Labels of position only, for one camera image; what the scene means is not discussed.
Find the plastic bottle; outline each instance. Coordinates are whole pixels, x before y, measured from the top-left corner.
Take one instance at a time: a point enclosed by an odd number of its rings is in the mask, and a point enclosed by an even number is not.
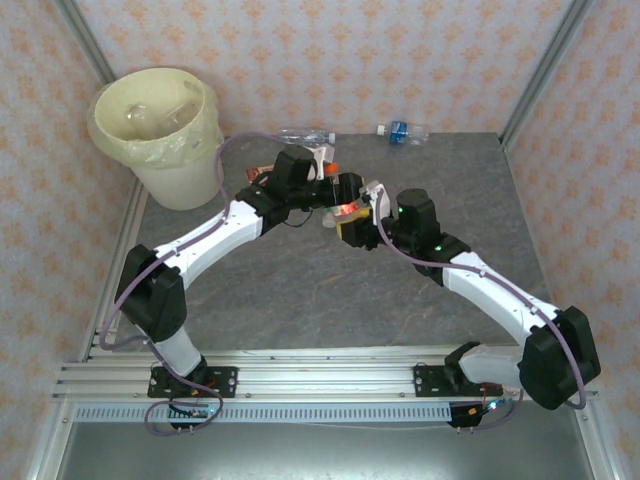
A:
[[[326,177],[332,177],[334,182],[338,181],[338,174],[340,173],[340,167],[337,163],[330,163],[325,165],[324,174]],[[325,210],[322,217],[322,226],[325,228],[335,228],[338,222],[347,221],[350,215],[358,211],[358,203],[351,202],[344,205],[336,205],[329,207]]]
[[[157,118],[148,112],[146,105],[138,104],[126,112],[126,117],[136,129],[138,140],[155,140],[184,128],[196,117],[198,109],[196,102],[188,102]]]
[[[304,147],[319,147],[323,143],[336,143],[336,134],[311,127],[283,128],[278,130],[278,137],[287,143]]]
[[[387,127],[378,125],[378,135],[387,136],[389,143],[406,143],[409,145],[424,145],[429,139],[431,127],[429,125],[409,124],[394,121]]]

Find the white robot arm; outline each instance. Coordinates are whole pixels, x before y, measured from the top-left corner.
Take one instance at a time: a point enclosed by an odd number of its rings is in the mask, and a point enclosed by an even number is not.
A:
[[[554,319],[579,363],[585,382],[600,373],[593,337],[584,314],[573,307],[560,311],[527,294],[493,271],[466,244],[441,232],[435,206],[424,190],[405,190],[398,195],[396,219],[380,184],[374,182],[363,187],[362,179],[351,173],[320,179],[310,173],[314,163],[313,154],[308,150],[286,147],[266,182],[254,182],[231,202],[221,228],[167,260],[124,302],[123,312],[149,336],[179,375],[200,384],[206,381],[202,377],[206,362],[183,327],[186,319],[184,291],[203,271],[236,247],[286,221],[293,209],[308,210],[356,200],[362,214],[338,224],[342,240],[353,247],[372,249],[384,243],[378,231],[381,227],[387,232],[386,240],[412,258],[451,265],[450,268],[418,266],[416,269],[477,305],[517,343],[513,347],[490,347],[478,342],[463,345],[448,357],[445,378],[440,380],[454,388],[459,387],[460,392],[464,391],[464,385],[481,383],[524,387],[545,408],[557,408],[575,393],[576,382],[566,355],[548,331],[548,325],[535,314],[536,310]],[[380,218],[376,218],[373,211],[379,211]],[[167,252],[177,252],[179,245],[208,230],[221,215],[155,251],[141,245],[135,247],[125,262],[119,290],[122,291],[151,261]],[[455,265],[475,267],[480,274],[456,269]],[[508,284],[533,307],[525,306],[490,277]]]

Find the marble-patterned surface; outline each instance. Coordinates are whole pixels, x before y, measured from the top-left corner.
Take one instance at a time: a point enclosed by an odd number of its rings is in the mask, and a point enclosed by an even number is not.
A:
[[[245,169],[273,162],[281,147],[241,140],[223,157],[230,193],[246,185]],[[390,146],[374,135],[338,138],[342,171],[377,179],[392,199],[423,187],[444,231],[469,243],[493,268],[547,298],[514,189],[492,133],[434,134],[425,147]],[[219,198],[189,212],[149,199],[139,241],[157,246],[221,209]],[[291,222],[304,218],[294,212]],[[467,300],[419,275],[387,248],[367,252],[323,228],[318,211],[303,228],[279,226],[203,273],[187,291],[186,328],[201,349],[320,348],[510,342]],[[133,333],[125,322],[119,336]]]

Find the water bottle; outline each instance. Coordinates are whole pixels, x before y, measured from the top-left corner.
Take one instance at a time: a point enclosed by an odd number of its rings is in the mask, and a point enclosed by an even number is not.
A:
[[[283,128],[278,130],[278,138],[287,143],[302,145],[303,147],[319,147],[324,143],[336,143],[336,134],[311,127]]]
[[[155,140],[184,128],[196,117],[199,109],[196,102],[187,102],[158,118],[146,105],[137,104],[126,112],[126,117],[136,130],[138,140]]]
[[[409,145],[424,145],[429,139],[431,127],[429,125],[409,124],[407,122],[391,122],[391,125],[378,125],[378,135],[387,136],[389,143],[407,143]]]

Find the patterned wallpaper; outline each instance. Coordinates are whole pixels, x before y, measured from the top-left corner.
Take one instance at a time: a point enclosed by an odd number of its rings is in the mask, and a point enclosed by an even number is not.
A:
[[[99,82],[50,0],[0,3],[0,477],[25,478],[74,360],[132,176],[85,129]]]
[[[595,329],[617,445],[640,472],[640,9],[601,0],[510,153],[543,271]]]
[[[79,0],[116,75],[184,68],[225,133],[500,131],[569,0]]]

